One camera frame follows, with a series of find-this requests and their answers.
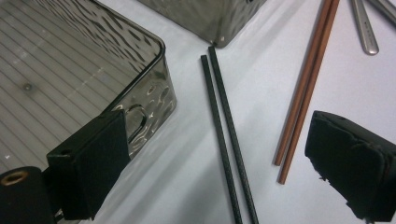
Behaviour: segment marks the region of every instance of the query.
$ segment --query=white table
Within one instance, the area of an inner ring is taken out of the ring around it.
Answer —
[[[136,0],[101,2],[165,42],[178,106],[124,169],[93,223],[233,223],[199,60],[209,45]],[[364,223],[304,156],[314,110],[351,119],[396,143],[396,29],[366,4],[380,52],[365,55],[351,5],[342,0],[288,180],[276,183],[279,168],[272,160],[320,2],[268,0],[217,51],[260,223]]]

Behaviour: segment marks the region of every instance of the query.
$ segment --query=plastic container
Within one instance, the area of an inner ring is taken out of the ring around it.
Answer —
[[[96,1],[0,4],[0,173],[46,155],[99,114],[124,109],[130,156],[177,100],[157,36]]]
[[[217,48],[227,46],[265,0],[138,0]]]

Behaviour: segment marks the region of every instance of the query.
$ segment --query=silver utensil handle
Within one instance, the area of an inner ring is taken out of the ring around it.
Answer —
[[[352,6],[363,50],[368,55],[376,55],[379,52],[379,48],[362,0],[352,0]]]
[[[390,22],[396,27],[396,6],[389,0],[370,0],[369,2],[387,16]]]

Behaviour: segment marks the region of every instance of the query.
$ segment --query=black chopstick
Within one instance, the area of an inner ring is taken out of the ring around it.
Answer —
[[[241,179],[242,188],[245,193],[245,199],[247,201],[247,209],[250,214],[251,222],[254,224],[258,224],[259,220],[257,218],[253,197],[251,195],[250,186],[248,184],[248,176],[245,170],[244,160],[242,159],[242,153],[239,147],[238,138],[236,136],[235,126],[233,125],[233,116],[231,115],[231,109],[230,109],[230,105],[228,104],[227,94],[225,92],[225,87],[219,68],[218,57],[216,56],[216,51],[214,47],[209,47],[209,56],[210,56],[210,61],[212,62],[213,72],[215,73],[215,79],[218,84],[219,96],[220,96],[224,116],[226,118],[228,132],[230,134],[231,142],[233,144],[233,154],[235,156],[236,166],[238,168],[238,173]]]
[[[224,173],[227,180],[228,191],[230,193],[231,204],[233,207],[233,217],[235,219],[235,223],[242,224],[241,212],[239,211],[238,199],[236,197],[235,185],[233,183],[233,173],[228,158],[227,147],[224,140],[224,133],[221,127],[221,119],[219,115],[218,103],[216,100],[215,90],[213,88],[212,76],[210,74],[209,63],[206,55],[201,56],[201,62],[204,68],[207,92],[209,94],[209,101],[210,101],[210,106],[212,108],[213,120],[215,122],[216,133],[218,135],[218,140],[219,140],[221,159],[224,166]]]

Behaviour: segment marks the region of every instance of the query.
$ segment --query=chopstick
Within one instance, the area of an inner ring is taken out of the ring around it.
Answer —
[[[235,126],[233,125],[233,116],[231,114],[230,105],[228,103],[227,94],[225,92],[224,82],[221,77],[218,57],[216,56],[216,51],[214,47],[209,47],[209,56],[210,56],[210,61],[212,62],[213,72],[215,73],[216,83],[218,84],[219,96],[220,96],[224,116],[227,122],[228,132],[230,134],[231,142],[233,145],[233,154],[236,161],[236,167],[238,168],[242,189],[245,194],[247,209],[250,214],[250,220],[251,223],[258,224],[259,220],[257,218],[256,209],[254,207],[253,197],[251,195],[250,186],[248,183],[248,176],[245,170],[244,161],[242,159],[242,153],[239,147],[238,138],[236,136]]]
[[[309,107],[321,62],[332,30],[332,24],[340,0],[325,0],[319,14],[319,20],[308,51],[302,76],[298,83],[292,106],[286,121],[285,130],[282,134],[275,164],[280,165],[285,151],[286,158],[280,172],[278,183],[285,184],[290,169],[292,157],[303,128],[306,112]]]
[[[224,173],[227,181],[228,191],[230,194],[231,205],[233,208],[233,217],[235,223],[242,224],[241,212],[239,210],[238,199],[236,197],[235,185],[233,183],[233,173],[231,170],[230,160],[228,158],[227,147],[225,144],[224,133],[221,127],[218,103],[216,100],[215,90],[213,88],[212,76],[210,75],[209,63],[206,55],[201,56],[202,67],[204,68],[207,92],[209,94],[210,107],[212,109],[213,120],[215,122],[216,133],[218,135],[221,159],[223,162]]]

